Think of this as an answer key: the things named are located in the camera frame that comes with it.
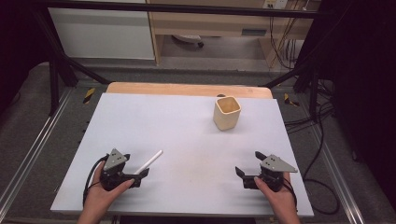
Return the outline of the white stick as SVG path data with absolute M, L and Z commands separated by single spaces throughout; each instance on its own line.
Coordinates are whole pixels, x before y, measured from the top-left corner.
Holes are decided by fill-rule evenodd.
M 142 173 L 145 169 L 149 168 L 149 166 L 154 163 L 161 155 L 163 154 L 162 150 L 159 150 L 154 156 L 152 156 L 148 161 L 146 161 L 140 168 L 138 168 L 135 172 L 134 175 L 139 175 Z

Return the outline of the cream square cup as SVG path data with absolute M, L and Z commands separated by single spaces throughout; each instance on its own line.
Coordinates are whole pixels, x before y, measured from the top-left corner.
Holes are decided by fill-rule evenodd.
M 213 120 L 221 131 L 234 128 L 241 113 L 241 105 L 233 96 L 221 97 L 216 100 Z

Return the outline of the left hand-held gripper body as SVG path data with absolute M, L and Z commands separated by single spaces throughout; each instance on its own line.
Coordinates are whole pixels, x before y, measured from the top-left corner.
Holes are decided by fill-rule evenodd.
M 111 191 L 127 180 L 134 181 L 132 188 L 140 187 L 140 180 L 134 180 L 135 175 L 127 175 L 123 172 L 126 162 L 124 154 L 115 148 L 111 150 L 100 174 L 100 183 L 105 190 Z

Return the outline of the office chair base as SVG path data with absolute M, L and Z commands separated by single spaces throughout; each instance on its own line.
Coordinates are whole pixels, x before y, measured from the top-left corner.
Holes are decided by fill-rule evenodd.
M 202 48 L 205 45 L 199 35 L 173 35 L 173 38 L 185 43 L 196 45 L 198 48 Z

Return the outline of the metal floor rail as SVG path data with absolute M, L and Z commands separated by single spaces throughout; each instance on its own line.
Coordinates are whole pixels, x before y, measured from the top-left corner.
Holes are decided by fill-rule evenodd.
M 319 128 L 319 126 L 314 126 L 312 128 L 312 133 L 321 149 L 321 158 L 328 170 L 329 176 L 332 180 L 333 186 L 340 200 L 341 205 L 343 205 L 346 216 L 350 224 L 365 224 L 365 220 L 361 214 L 361 210 L 355 202 L 355 199 L 349 189 L 349 186 L 336 163 L 330 148 L 328 147 L 325 139 L 324 132 Z
M 73 91 L 74 88 L 66 88 L 64 90 L 59 101 L 59 107 L 55 110 L 53 115 L 47 118 L 43 128 L 40 130 L 35 141 L 29 148 L 27 155 L 24 157 L 16 174 L 12 177 L 10 183 L 7 185 L 5 192 L 0 197 L 0 206 L 2 210 L 10 207 L 15 200 L 19 190 L 21 189 L 21 186 L 23 185 L 23 182 L 30 173 L 30 170 L 32 169 L 36 159 L 40 155 L 42 148 L 44 147 L 44 145 L 46 145 L 46 142 L 49 139 L 52 130 L 54 129 L 60 116 L 64 112 L 64 109 L 66 108 Z

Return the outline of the black metal frame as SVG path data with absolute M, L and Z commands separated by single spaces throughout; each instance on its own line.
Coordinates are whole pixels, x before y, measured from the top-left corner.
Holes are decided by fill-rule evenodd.
M 45 18 L 44 12 L 48 8 L 67 8 L 67 9 L 88 9 L 88 10 L 107 10 L 107 11 L 128 11 L 128 12 L 157 12 L 167 14 L 200 14 L 200 15 L 227 15 L 237 17 L 261 17 L 261 18 L 285 18 L 285 19 L 305 19 L 305 20 L 325 20 L 335 18 L 334 10 L 293 10 L 293 9 L 258 9 L 251 7 L 214 7 L 214 6 L 197 6 L 197 5 L 169 5 L 169 4 L 144 4 L 144 3 L 121 3 L 121 2 L 97 2 L 97 1 L 75 1 L 75 0 L 32 0 L 29 10 L 35 19 L 36 26 L 43 35 L 43 43 L 49 55 L 49 64 L 58 64 L 61 66 L 58 74 L 64 80 L 67 86 L 76 86 L 78 83 L 75 73 L 72 71 L 76 68 L 86 76 L 108 85 L 110 80 L 101 77 L 89 70 L 87 67 L 71 59 L 63 50 L 61 41 L 55 29 L 51 27 L 52 19 Z M 57 107 L 55 102 L 55 79 L 57 70 L 50 69 L 51 77 L 51 113 Z

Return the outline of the wooden board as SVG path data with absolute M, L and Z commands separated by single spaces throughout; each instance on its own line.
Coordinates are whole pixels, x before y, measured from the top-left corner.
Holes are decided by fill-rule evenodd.
M 242 98 L 272 99 L 273 94 L 267 88 L 248 87 L 238 85 L 195 85 L 172 83 L 143 83 L 143 82 L 113 82 L 106 90 L 107 93 L 131 94 L 160 94 L 160 95 L 190 95 L 190 96 L 218 96 L 231 95 Z

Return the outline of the white wall socket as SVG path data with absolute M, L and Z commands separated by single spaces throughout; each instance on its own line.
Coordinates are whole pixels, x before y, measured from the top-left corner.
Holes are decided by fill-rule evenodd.
M 284 9 L 288 0 L 264 0 L 262 7 L 269 9 Z

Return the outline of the yellow black tape strip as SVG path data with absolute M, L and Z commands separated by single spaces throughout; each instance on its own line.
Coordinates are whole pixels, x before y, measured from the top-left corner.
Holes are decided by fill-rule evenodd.
M 287 105 L 300 106 L 298 102 L 292 101 L 287 93 L 284 93 L 284 103 Z
M 84 96 L 84 99 L 83 99 L 83 102 L 82 102 L 82 103 L 83 103 L 83 104 L 88 104 L 89 101 L 91 100 L 91 98 L 92 98 L 94 92 L 95 92 L 95 88 L 90 88 L 90 89 L 88 89 L 88 90 L 87 90 L 87 93 L 86 93 L 85 96 Z

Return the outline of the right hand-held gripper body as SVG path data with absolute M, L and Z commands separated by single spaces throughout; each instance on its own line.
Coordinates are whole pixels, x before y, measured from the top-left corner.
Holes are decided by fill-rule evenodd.
M 260 162 L 260 168 L 258 178 L 264 181 L 274 192 L 282 189 L 285 173 L 297 173 L 295 167 L 273 154 L 266 156 L 266 159 Z

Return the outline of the light wooden desk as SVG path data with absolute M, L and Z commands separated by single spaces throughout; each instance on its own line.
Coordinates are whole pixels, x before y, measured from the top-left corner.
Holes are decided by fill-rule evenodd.
M 197 5 L 214 7 L 251 7 L 263 8 L 264 0 L 146 0 L 149 4 Z M 284 9 L 315 10 L 321 0 L 288 0 Z M 201 36 L 247 36 L 259 40 L 267 64 L 279 64 L 286 43 L 290 39 L 304 40 L 312 20 L 237 17 L 227 15 L 167 14 L 150 12 L 148 14 L 151 31 L 161 35 L 201 35 Z

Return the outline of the person's left hand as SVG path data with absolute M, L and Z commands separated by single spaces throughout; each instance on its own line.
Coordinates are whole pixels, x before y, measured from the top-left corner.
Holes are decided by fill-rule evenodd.
M 111 191 L 105 190 L 100 182 L 100 174 L 104 167 L 100 162 L 93 174 L 92 186 L 88 189 L 88 195 L 83 205 L 84 212 L 105 213 L 110 205 L 134 183 L 133 179 L 126 180 Z

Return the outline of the white cabinet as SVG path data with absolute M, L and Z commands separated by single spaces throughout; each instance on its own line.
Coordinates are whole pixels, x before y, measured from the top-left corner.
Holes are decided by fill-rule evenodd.
M 146 12 L 50 8 L 49 13 L 70 57 L 154 59 Z

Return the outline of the person's right hand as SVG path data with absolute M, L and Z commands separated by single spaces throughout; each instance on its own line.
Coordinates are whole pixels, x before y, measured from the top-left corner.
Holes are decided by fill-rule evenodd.
M 271 204 L 275 215 L 280 213 L 296 213 L 297 209 L 295 205 L 292 193 L 283 187 L 280 191 L 272 191 L 267 184 L 257 176 L 254 177 L 254 181 L 259 190 L 265 195 L 266 199 Z

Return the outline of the dark curtain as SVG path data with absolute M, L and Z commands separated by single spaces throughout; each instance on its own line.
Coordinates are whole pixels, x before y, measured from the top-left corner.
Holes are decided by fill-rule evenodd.
M 0 0 L 0 114 L 32 68 L 48 59 L 29 10 L 29 0 Z
M 396 206 L 396 0 L 352 0 L 321 67 L 353 148 Z

